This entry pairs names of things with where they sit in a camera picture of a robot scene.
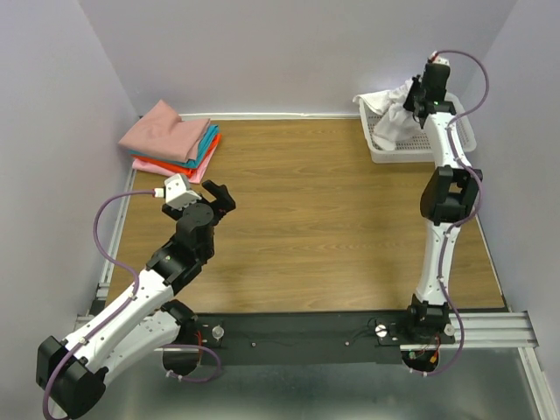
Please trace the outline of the white t shirt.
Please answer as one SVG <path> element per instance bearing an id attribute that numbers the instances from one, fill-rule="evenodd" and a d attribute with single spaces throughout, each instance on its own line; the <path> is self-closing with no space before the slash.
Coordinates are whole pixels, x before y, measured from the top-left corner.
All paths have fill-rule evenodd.
<path id="1" fill-rule="evenodd" d="M 365 105 L 381 117 L 374 126 L 372 140 L 384 151 L 394 151 L 399 142 L 408 141 L 422 133 L 413 114 L 404 108 L 412 79 L 395 89 L 357 94 L 353 103 Z"/>

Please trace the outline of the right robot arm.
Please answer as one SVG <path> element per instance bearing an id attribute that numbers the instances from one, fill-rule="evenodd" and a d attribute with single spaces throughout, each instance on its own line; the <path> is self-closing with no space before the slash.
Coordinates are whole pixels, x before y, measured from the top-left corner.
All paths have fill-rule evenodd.
<path id="1" fill-rule="evenodd" d="M 451 324 L 448 284 L 460 229 L 475 214 L 482 172 L 471 167 L 457 132 L 460 114 L 446 99 L 451 67 L 429 59 L 412 79 L 404 103 L 427 136 L 435 170 L 420 199 L 427 221 L 427 241 L 420 281 L 402 322 L 404 336 L 415 343 L 445 332 Z"/>

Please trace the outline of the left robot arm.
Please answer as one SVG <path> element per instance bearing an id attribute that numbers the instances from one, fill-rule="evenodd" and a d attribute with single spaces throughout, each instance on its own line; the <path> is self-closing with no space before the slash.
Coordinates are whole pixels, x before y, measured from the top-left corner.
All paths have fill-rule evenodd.
<path id="1" fill-rule="evenodd" d="M 50 336 L 41 343 L 36 382 L 44 391 L 44 418 L 52 418 L 52 407 L 67 419 L 83 416 L 113 379 L 158 347 L 208 354 L 215 360 L 212 376 L 221 373 L 221 358 L 204 346 L 196 316 L 175 300 L 214 256 L 214 228 L 235 209 L 225 185 L 206 180 L 202 186 L 213 200 L 197 194 L 183 175 L 150 190 L 164 199 L 162 211 L 175 220 L 175 233 L 112 304 L 64 339 Z"/>

